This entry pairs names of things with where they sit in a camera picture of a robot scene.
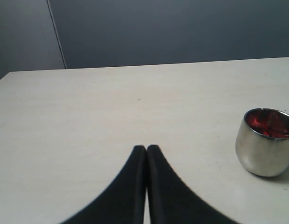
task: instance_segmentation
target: white table surface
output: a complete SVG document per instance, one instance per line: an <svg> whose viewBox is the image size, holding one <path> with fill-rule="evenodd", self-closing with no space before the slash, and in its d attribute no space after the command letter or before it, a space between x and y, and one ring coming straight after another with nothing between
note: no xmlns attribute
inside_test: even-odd
<svg viewBox="0 0 289 224"><path fill-rule="evenodd" d="M235 154L256 107L289 113L289 58L11 72L0 80L0 223L69 218L136 144L160 145L184 182L234 220L289 223L289 172L261 179Z"/></svg>

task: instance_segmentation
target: black curved shape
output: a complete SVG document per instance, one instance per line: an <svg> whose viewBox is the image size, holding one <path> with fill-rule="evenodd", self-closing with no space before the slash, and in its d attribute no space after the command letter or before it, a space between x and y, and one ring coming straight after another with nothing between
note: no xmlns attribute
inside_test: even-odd
<svg viewBox="0 0 289 224"><path fill-rule="evenodd" d="M194 194L170 167L157 145L148 147L151 224L234 224Z"/></svg>
<svg viewBox="0 0 289 224"><path fill-rule="evenodd" d="M63 224L142 224L146 164L145 147L135 146L108 188Z"/></svg>

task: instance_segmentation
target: stainless steel cup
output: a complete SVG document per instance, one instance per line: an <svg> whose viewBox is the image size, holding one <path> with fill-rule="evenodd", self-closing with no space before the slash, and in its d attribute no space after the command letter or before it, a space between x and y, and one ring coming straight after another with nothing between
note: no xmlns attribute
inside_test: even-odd
<svg viewBox="0 0 289 224"><path fill-rule="evenodd" d="M289 167L289 115L274 109L249 110L236 139L242 166L259 176L277 176Z"/></svg>

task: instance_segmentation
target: red contents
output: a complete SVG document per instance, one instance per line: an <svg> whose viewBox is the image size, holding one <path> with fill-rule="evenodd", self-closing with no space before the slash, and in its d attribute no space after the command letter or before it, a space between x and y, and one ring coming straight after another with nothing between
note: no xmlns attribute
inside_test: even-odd
<svg viewBox="0 0 289 224"><path fill-rule="evenodd" d="M287 121L284 115L275 111L252 111L246 116L252 129L273 138L289 138Z"/></svg>

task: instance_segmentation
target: gray wall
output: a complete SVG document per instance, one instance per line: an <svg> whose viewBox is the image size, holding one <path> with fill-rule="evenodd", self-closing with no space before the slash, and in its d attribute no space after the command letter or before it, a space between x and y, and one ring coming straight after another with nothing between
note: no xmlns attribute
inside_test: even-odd
<svg viewBox="0 0 289 224"><path fill-rule="evenodd" d="M49 0L69 68L289 56L289 0Z"/></svg>
<svg viewBox="0 0 289 224"><path fill-rule="evenodd" d="M46 0L0 0L0 78L47 69L64 64Z"/></svg>

